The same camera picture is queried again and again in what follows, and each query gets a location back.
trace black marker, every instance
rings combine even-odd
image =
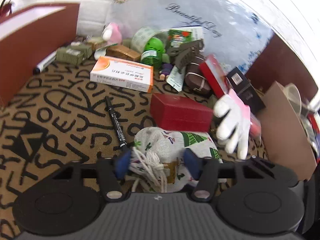
[[[110,98],[109,97],[105,97],[104,99],[106,101],[107,109],[108,109],[108,112],[109,112],[109,116],[110,116],[113,128],[115,129],[115,132],[116,132],[118,140],[119,140],[121,151],[122,152],[126,152],[128,150],[127,141],[125,140],[123,131],[122,131],[121,127],[120,127],[120,123],[118,121],[118,118],[116,117],[116,112],[113,109],[113,105],[111,103]]]

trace red box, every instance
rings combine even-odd
[[[205,62],[200,64],[199,69],[207,79],[217,98],[229,92],[226,75],[213,55],[209,55]]]
[[[152,94],[150,113],[156,124],[165,130],[208,132],[212,109],[190,98]]]

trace brown cardboard box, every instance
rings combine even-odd
[[[262,98],[266,108],[257,114],[262,139],[270,161],[291,168],[299,180],[310,179],[316,160],[299,118],[282,89],[282,85],[274,82]]]
[[[124,45],[115,45],[107,49],[107,56],[139,62],[141,54]]]

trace brown pouch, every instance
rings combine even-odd
[[[192,62],[187,66],[185,82],[194,91],[201,95],[207,95],[211,91],[211,87],[207,80],[203,77],[199,65],[204,62],[204,56],[199,54],[194,57]]]

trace barcode label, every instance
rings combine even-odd
[[[233,82],[236,84],[236,86],[242,82],[242,78],[239,76],[238,73],[234,74],[231,78]]]

